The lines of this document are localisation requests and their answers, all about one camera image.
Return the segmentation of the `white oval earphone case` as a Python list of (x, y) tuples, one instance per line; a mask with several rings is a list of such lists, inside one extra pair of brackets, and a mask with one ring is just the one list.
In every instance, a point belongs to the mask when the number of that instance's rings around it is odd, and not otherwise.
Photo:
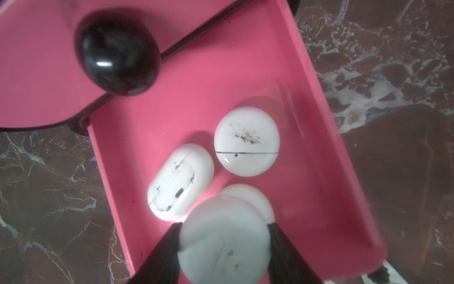
[(197, 144), (177, 148), (151, 181), (147, 202), (163, 221), (176, 221), (188, 214), (214, 179), (210, 153)]

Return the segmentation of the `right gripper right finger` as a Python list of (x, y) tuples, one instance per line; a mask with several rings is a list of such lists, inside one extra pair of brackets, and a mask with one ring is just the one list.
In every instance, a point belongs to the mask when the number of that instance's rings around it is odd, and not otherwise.
[(322, 284), (284, 231), (276, 224), (268, 225), (271, 237), (271, 259), (268, 275), (271, 284)]

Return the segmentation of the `pink drawer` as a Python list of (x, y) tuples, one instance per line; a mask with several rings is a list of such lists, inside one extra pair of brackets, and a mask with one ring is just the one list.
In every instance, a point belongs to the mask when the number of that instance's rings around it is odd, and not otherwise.
[(245, 1), (2, 1), (1, 130), (83, 120), (114, 95), (137, 95), (160, 62)]
[(165, 62), (149, 91), (90, 121), (131, 273), (174, 221), (239, 183), (267, 197), (322, 279), (387, 257), (286, 1), (252, 1)]

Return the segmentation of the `white round earphone case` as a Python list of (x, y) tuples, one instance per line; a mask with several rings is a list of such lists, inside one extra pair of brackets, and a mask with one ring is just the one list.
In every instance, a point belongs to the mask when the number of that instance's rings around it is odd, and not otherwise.
[(237, 183), (221, 190), (220, 195), (233, 196), (251, 204), (265, 219), (267, 224), (275, 223), (274, 210), (268, 198), (254, 186)]
[(239, 107), (219, 122), (214, 148), (221, 165), (240, 177), (261, 175), (272, 167), (280, 150), (274, 120), (255, 107)]
[(183, 222), (177, 256), (192, 284), (257, 284), (268, 269), (270, 244), (259, 211), (239, 198), (218, 195)]

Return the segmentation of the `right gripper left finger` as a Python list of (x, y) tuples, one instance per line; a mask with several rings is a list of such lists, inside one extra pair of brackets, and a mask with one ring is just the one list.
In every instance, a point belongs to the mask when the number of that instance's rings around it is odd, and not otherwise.
[(149, 257), (127, 284), (177, 284), (180, 265), (177, 256), (182, 222), (172, 224)]

